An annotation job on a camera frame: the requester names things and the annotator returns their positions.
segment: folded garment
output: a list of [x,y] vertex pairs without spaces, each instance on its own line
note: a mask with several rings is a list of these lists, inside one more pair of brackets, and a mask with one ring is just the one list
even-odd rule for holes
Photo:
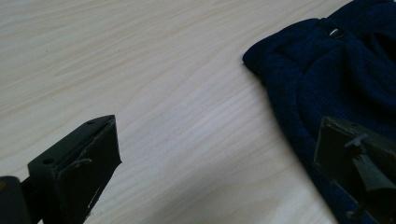
[[396,141],[396,3],[355,0],[330,17],[297,22],[251,47],[279,126],[341,223],[356,203],[313,165],[321,119],[347,119]]

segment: dark blue cloth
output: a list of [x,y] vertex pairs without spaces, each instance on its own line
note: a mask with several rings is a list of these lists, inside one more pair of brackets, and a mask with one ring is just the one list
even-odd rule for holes
[[396,3],[352,1],[265,38],[243,61],[262,80],[278,124],[337,220],[373,223],[347,217],[357,205],[313,163],[323,116],[396,141]]

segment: black plastic object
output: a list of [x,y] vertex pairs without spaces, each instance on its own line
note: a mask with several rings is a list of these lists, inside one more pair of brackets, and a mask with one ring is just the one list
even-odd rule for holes
[[21,191],[31,222],[0,223],[83,223],[120,163],[115,117],[90,120],[29,162]]
[[396,144],[346,120],[324,117],[316,149],[318,169],[379,223],[396,223]]
[[0,223],[32,223],[20,180],[15,176],[0,177]]

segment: metal snap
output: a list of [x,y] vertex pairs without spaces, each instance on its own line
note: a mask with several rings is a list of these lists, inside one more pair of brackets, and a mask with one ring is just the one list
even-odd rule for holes
[[338,39],[344,36],[344,32],[338,28],[334,28],[329,32],[329,36]]

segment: light wood grain surface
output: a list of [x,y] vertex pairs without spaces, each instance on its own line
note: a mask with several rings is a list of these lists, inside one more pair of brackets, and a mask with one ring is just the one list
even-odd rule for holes
[[0,0],[0,175],[115,114],[86,223],[334,223],[243,53],[342,0]]

